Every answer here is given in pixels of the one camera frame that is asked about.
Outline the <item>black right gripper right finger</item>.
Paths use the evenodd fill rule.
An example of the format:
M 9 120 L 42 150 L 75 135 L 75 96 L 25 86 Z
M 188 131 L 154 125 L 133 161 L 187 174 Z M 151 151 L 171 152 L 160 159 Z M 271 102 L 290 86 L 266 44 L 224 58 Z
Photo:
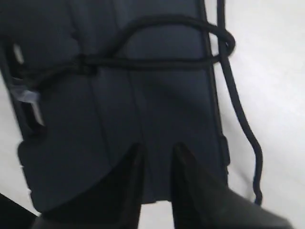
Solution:
M 176 229 L 291 229 L 215 179 L 178 143 L 172 154 L 172 210 Z

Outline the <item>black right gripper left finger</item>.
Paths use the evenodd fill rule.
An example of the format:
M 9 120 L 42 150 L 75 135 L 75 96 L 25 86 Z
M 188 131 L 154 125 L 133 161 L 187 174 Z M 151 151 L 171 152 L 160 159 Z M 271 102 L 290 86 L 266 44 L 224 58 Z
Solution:
M 134 144 L 97 185 L 42 213 L 34 229 L 136 229 L 144 186 L 145 148 Z

